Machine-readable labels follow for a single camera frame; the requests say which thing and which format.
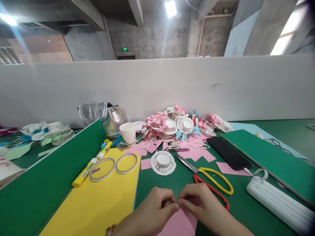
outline silver handbag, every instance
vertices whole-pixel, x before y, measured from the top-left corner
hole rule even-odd
[[[97,119],[101,119],[103,127],[109,139],[121,136],[119,126],[124,123],[124,116],[120,107],[113,106],[111,103],[90,104],[85,103],[78,107],[80,118],[88,126]]]

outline tape roll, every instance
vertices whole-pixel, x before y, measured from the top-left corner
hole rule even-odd
[[[101,178],[93,178],[93,177],[92,177],[93,171],[95,170],[95,168],[96,168],[99,164],[101,164],[101,163],[104,162],[104,161],[112,161],[112,162],[114,163],[114,166],[112,167],[111,171],[108,172],[106,175],[104,175],[104,176],[101,177]],[[90,172],[89,172],[89,178],[90,178],[90,180],[91,180],[92,182],[102,181],[102,180],[105,179],[108,175],[110,175],[110,174],[112,173],[112,171],[113,171],[114,168],[115,168],[115,164],[116,164],[116,163],[115,163],[115,160],[114,160],[113,158],[111,158],[111,157],[105,158],[105,159],[103,159],[103,160],[97,162],[97,163],[92,167],[92,169],[91,169]]]
[[[119,163],[119,162],[121,161],[121,159],[124,158],[125,156],[134,156],[134,157],[136,158],[136,162],[135,162],[134,166],[131,167],[129,170],[121,171],[121,170],[118,169],[118,163]],[[128,174],[130,171],[132,171],[132,170],[135,168],[135,166],[137,165],[137,163],[138,163],[138,157],[137,157],[137,155],[135,155],[135,154],[133,154],[133,153],[127,153],[127,154],[123,155],[121,158],[119,158],[119,160],[117,161],[117,164],[116,164],[116,171],[117,171],[118,174]]]

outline glue stick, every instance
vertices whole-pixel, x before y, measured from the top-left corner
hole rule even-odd
[[[102,160],[103,157],[106,155],[106,153],[108,152],[108,150],[111,148],[113,142],[112,141],[108,141],[107,145],[104,147],[104,149],[97,155],[97,159]]]
[[[84,182],[86,177],[89,175],[90,169],[94,166],[94,164],[96,162],[97,162],[96,158],[92,158],[92,160],[90,160],[90,162],[81,171],[79,176],[73,181],[73,183],[72,183],[73,187],[80,187],[81,186],[81,184]]]

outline white power strip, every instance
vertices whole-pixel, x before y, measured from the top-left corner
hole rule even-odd
[[[254,176],[246,190],[300,235],[309,234],[315,213],[270,183]]]

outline black phone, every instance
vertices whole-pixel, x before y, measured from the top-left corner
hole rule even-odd
[[[207,143],[222,157],[233,170],[251,168],[252,164],[231,148],[221,138],[208,138]]]

